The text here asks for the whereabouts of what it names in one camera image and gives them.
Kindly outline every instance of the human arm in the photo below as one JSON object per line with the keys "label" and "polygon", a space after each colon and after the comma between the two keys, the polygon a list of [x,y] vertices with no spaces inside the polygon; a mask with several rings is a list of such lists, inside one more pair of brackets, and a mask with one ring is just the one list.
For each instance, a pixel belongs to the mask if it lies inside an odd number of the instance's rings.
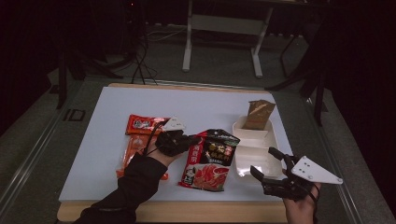
{"label": "human arm", "polygon": [[174,161],[159,150],[141,156],[135,153],[118,179],[118,188],[103,200],[84,209],[75,224],[124,224],[134,223],[139,204],[151,198],[158,190],[160,179],[167,166]]}
{"label": "human arm", "polygon": [[[320,183],[314,183],[311,190],[312,195],[318,200]],[[286,218],[289,224],[313,224],[315,223],[315,213],[317,209],[316,202],[307,195],[303,200],[294,201],[283,199],[286,207]]]}

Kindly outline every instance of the red packaging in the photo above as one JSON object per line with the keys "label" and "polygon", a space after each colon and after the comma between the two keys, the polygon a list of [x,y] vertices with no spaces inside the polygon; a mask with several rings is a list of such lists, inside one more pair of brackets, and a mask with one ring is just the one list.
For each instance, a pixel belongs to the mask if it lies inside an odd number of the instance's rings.
{"label": "red packaging", "polygon": [[[134,114],[129,116],[125,134],[130,135],[130,140],[128,147],[125,148],[120,168],[116,170],[117,178],[123,176],[124,169],[128,166],[131,158],[136,152],[141,155],[143,154],[143,150],[149,141],[149,136],[154,130],[154,127],[159,122],[168,120],[169,118],[142,117]],[[162,125],[159,126],[155,134],[152,136],[150,141],[151,144],[154,144],[157,140],[158,134],[163,130],[162,127]]]}
{"label": "red packaging", "polygon": [[182,187],[224,191],[224,183],[239,139],[221,129],[210,129],[195,136],[201,141],[191,146],[178,183]]}

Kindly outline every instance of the wooden table edge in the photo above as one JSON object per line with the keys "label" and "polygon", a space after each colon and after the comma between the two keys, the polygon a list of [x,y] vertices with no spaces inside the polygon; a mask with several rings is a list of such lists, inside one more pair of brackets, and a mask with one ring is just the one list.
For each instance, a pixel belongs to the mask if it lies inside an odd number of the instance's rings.
{"label": "wooden table edge", "polygon": [[[75,221],[94,202],[63,202],[58,219]],[[152,202],[140,204],[137,222],[287,223],[284,204],[279,202]]]}
{"label": "wooden table edge", "polygon": [[140,89],[157,89],[157,90],[180,90],[180,91],[225,91],[225,92],[245,92],[245,93],[270,93],[269,91],[256,91],[244,89],[227,89],[220,87],[191,87],[191,86],[171,86],[171,85],[139,85],[127,83],[110,83],[108,87],[115,88],[140,88]]}

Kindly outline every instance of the dark background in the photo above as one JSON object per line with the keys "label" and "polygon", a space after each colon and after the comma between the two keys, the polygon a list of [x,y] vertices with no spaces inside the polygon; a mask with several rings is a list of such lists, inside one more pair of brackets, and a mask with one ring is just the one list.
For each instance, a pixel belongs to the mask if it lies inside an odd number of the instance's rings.
{"label": "dark background", "polygon": [[[58,67],[55,36],[102,60],[106,49],[120,47],[120,39],[111,39],[114,36],[109,34],[124,34],[120,14],[125,11],[114,6],[117,25],[110,27],[116,30],[107,32],[108,24],[98,25],[92,20],[92,11],[101,9],[98,5],[92,9],[93,2],[68,1],[69,7],[60,7],[63,1],[0,0],[0,134],[50,88],[46,75]],[[186,22],[187,1],[151,0],[144,1],[144,6],[148,24]],[[351,1],[347,10],[325,19],[324,28],[304,57],[307,67],[321,62],[327,68],[326,87],[332,91],[394,215],[395,6],[394,1]]]}

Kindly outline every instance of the gloved hand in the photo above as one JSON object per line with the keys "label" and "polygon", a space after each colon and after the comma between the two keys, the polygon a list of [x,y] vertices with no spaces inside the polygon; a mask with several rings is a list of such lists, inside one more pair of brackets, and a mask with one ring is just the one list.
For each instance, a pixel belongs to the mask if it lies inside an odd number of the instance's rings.
{"label": "gloved hand", "polygon": [[174,157],[180,153],[188,151],[190,146],[199,143],[201,138],[194,135],[187,136],[183,131],[168,131],[158,135],[155,146],[163,155]]}

